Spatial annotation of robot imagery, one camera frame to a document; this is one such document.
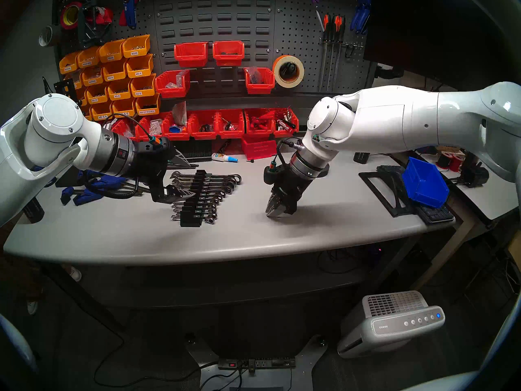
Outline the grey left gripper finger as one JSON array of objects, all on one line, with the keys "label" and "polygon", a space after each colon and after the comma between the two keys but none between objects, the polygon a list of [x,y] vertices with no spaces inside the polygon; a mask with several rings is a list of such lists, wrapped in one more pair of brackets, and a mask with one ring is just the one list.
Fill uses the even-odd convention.
[{"label": "grey left gripper finger", "polygon": [[173,204],[177,202],[184,202],[196,195],[195,192],[185,189],[179,189],[175,186],[165,186],[163,203]]},{"label": "grey left gripper finger", "polygon": [[176,148],[172,157],[167,161],[167,169],[196,169],[197,164],[190,163],[187,158]]}]

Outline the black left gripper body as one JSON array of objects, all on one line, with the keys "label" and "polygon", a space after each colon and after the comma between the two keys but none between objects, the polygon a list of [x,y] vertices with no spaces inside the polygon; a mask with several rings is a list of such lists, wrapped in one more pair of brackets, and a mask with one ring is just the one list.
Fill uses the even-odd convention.
[{"label": "black left gripper body", "polygon": [[134,156],[130,163],[130,178],[148,186],[152,200],[163,203],[164,176],[167,171],[167,161],[172,157],[175,146],[166,137],[159,142],[136,142]]}]

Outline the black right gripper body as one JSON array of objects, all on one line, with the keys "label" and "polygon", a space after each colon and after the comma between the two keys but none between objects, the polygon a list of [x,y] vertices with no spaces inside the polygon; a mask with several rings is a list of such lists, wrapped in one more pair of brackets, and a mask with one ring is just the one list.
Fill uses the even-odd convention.
[{"label": "black right gripper body", "polygon": [[293,171],[282,171],[277,175],[271,192],[283,193],[286,197],[296,197],[299,201],[312,182],[313,179],[302,178]]}]

